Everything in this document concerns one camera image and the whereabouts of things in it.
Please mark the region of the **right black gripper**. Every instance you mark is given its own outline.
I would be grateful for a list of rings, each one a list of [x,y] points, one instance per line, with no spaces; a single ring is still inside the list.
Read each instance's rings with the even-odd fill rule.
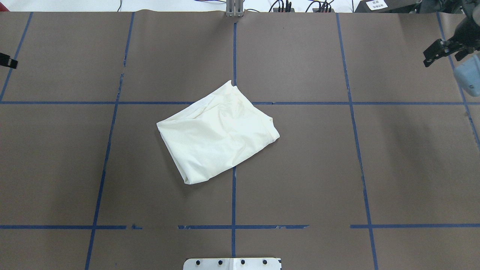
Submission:
[[[439,60],[442,57],[448,57],[454,53],[456,53],[455,58],[457,61],[459,61],[468,55],[468,48],[469,47],[465,43],[457,41],[453,37],[449,38],[448,40],[439,38],[423,52],[425,57],[423,64],[426,68],[428,68],[436,60]]]

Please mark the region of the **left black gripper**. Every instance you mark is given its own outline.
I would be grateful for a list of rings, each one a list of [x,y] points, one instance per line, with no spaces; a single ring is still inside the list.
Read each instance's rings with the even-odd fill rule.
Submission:
[[[0,66],[16,69],[18,66],[18,61],[11,58],[10,55],[0,53]]]

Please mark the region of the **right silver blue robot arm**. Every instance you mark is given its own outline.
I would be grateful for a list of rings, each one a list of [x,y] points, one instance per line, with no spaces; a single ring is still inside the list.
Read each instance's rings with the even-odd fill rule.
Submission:
[[[462,0],[460,2],[465,18],[455,27],[454,34],[449,39],[435,40],[424,52],[425,67],[431,66],[442,57],[454,55],[460,62],[467,56],[469,58],[453,70],[454,78],[467,94],[472,97],[479,96],[479,1]]]

